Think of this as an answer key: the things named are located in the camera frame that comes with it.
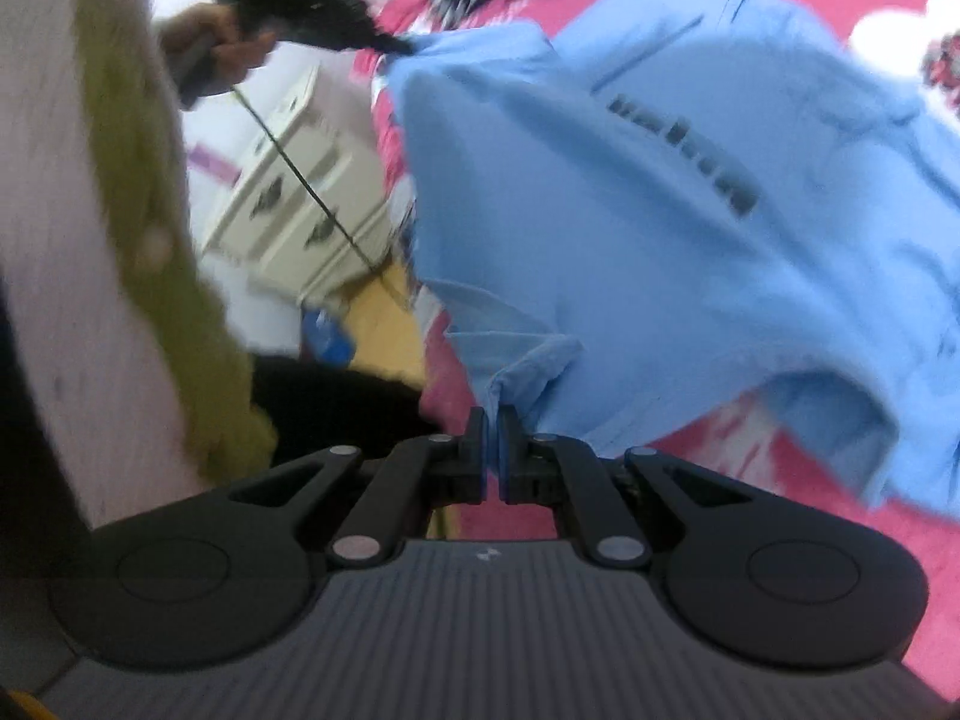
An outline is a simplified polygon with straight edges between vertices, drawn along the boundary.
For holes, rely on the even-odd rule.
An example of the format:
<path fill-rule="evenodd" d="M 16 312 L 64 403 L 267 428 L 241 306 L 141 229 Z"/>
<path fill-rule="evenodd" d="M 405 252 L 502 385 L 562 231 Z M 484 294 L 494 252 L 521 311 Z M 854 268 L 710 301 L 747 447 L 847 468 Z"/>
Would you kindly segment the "person's left hand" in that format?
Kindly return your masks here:
<path fill-rule="evenodd" d="M 244 34 L 228 5 L 197 4 L 155 25 L 182 109 L 244 82 L 277 45 L 273 31 Z"/>

